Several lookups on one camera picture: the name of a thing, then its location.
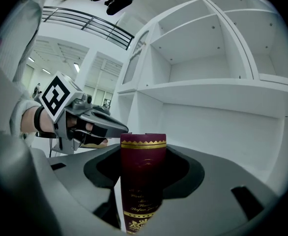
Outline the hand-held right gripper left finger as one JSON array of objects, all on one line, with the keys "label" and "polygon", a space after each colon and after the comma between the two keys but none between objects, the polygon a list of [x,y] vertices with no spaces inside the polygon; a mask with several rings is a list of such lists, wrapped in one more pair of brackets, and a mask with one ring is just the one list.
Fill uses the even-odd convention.
[{"label": "hand-held right gripper left finger", "polygon": [[115,231],[116,227],[94,214],[107,202],[108,188],[95,186],[84,174],[84,165],[91,159],[116,149],[117,145],[68,156],[47,158],[31,148],[35,169],[43,193],[62,231]]}]

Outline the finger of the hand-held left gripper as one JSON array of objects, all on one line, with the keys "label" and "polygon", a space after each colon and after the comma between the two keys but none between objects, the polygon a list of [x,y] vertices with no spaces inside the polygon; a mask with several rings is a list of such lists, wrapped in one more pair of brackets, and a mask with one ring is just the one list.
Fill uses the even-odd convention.
[{"label": "finger of the hand-held left gripper", "polygon": [[106,114],[81,114],[79,127],[86,127],[86,123],[92,124],[92,130],[88,134],[95,137],[119,138],[121,134],[128,133],[129,129],[123,123]]},{"label": "finger of the hand-held left gripper", "polygon": [[106,107],[92,107],[92,123],[106,129],[128,129],[122,122],[111,116],[110,111]]}]

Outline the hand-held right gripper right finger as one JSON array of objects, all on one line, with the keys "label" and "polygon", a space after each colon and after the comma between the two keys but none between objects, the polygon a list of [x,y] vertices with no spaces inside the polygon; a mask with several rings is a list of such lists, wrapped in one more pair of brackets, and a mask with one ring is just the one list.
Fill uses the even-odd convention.
[{"label": "hand-held right gripper right finger", "polygon": [[158,236],[248,236],[278,196],[236,163],[170,145],[188,161],[187,175],[166,188]]}]

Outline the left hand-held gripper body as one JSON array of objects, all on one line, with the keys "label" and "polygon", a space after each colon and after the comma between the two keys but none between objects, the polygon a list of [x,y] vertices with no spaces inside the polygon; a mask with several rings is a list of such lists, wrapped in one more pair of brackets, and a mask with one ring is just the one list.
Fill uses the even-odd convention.
[{"label": "left hand-held gripper body", "polygon": [[57,72],[39,99],[52,119],[58,139],[52,151],[74,154],[82,142],[74,138],[75,128],[67,127],[67,117],[74,116],[79,119],[80,115],[91,110],[91,96],[84,93],[70,77]]}]

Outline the dark red hardcover book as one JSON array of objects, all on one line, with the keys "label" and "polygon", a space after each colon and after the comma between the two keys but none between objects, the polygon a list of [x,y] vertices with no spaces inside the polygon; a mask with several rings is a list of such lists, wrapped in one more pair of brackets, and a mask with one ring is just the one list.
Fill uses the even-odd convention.
[{"label": "dark red hardcover book", "polygon": [[126,133],[120,137],[121,198],[126,232],[138,233],[162,203],[165,134]]}]

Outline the white shelf desk unit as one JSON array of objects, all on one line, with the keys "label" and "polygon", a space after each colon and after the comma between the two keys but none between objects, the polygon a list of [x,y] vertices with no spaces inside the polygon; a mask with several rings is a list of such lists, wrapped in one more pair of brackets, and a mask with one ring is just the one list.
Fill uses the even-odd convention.
[{"label": "white shelf desk unit", "polygon": [[[122,84],[148,30],[132,81]],[[288,28],[266,0],[192,0],[148,22],[112,116],[133,133],[240,165],[288,188]]]}]

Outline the person's left forearm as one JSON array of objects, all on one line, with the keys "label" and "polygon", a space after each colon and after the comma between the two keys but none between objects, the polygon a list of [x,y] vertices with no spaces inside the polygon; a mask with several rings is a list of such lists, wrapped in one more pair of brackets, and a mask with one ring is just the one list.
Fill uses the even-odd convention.
[{"label": "person's left forearm", "polygon": [[10,134],[31,147],[36,132],[54,133],[53,122],[41,105],[33,100],[20,99],[10,118]]}]

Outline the person's left hand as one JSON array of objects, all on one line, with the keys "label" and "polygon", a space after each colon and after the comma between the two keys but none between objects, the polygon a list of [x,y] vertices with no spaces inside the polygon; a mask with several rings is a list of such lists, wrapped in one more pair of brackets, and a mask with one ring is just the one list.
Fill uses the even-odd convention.
[{"label": "person's left hand", "polygon": [[[67,129],[69,130],[83,130],[90,133],[93,129],[93,124],[77,118],[77,116],[66,114]],[[104,148],[108,145],[108,139],[94,137],[82,132],[75,132],[75,138],[80,139],[81,148]]]}]

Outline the ribbed glass cabinet door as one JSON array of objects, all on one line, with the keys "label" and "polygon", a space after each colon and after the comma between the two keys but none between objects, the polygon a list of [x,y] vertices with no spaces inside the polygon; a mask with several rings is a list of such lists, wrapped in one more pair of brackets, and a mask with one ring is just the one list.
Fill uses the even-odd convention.
[{"label": "ribbed glass cabinet door", "polygon": [[135,74],[136,66],[137,66],[138,61],[139,61],[140,56],[141,56],[142,49],[146,45],[146,39],[147,39],[148,33],[149,33],[149,31],[146,30],[141,35],[138,42],[136,43],[134,51],[133,51],[131,58],[129,60],[122,84],[126,84],[126,83],[132,81],[134,74]]}]

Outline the person's white ribbed cardigan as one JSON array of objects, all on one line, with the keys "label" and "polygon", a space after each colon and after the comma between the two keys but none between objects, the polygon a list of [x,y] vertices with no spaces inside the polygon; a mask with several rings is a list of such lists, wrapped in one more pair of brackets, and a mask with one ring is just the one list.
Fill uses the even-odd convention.
[{"label": "person's white ribbed cardigan", "polygon": [[45,0],[19,0],[0,28],[0,69],[20,82],[42,17]]}]

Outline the black balcony railing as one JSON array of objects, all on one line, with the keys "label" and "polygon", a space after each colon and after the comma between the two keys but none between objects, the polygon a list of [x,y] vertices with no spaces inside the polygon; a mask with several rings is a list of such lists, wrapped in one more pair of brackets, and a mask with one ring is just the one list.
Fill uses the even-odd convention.
[{"label": "black balcony railing", "polygon": [[114,43],[124,50],[130,47],[134,39],[132,34],[117,25],[97,16],[74,9],[44,6],[42,22],[59,24],[91,33]]}]

